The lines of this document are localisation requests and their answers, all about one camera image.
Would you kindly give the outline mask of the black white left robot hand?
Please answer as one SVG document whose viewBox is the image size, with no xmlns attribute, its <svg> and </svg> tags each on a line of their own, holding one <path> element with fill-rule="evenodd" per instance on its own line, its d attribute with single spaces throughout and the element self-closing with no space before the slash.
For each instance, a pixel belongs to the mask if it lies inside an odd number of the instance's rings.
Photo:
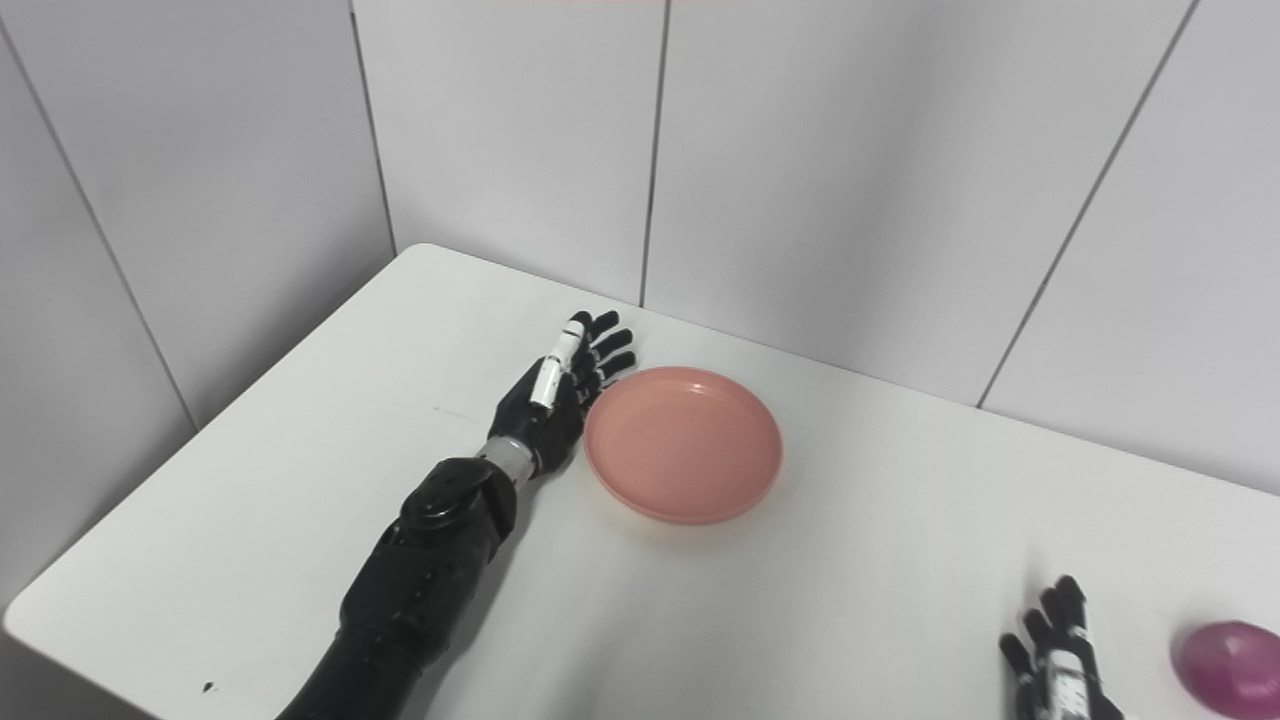
<svg viewBox="0 0 1280 720">
<path fill-rule="evenodd" d="M 637 365 L 634 333 L 618 311 L 575 313 L 550 351 L 499 401 L 479 457 L 515 486 L 558 473 L 602 393 Z"/>
</svg>

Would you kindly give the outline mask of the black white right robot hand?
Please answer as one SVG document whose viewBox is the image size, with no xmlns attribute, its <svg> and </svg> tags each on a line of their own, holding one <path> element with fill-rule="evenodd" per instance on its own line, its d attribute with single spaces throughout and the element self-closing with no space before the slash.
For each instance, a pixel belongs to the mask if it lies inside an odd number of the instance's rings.
<svg viewBox="0 0 1280 720">
<path fill-rule="evenodd" d="M 1087 597 L 1071 575 L 1039 594 L 1021 615 L 1029 644 L 1005 633 L 998 648 L 1012 675 L 1016 719 L 1124 719 L 1105 693 L 1088 620 Z"/>
</svg>

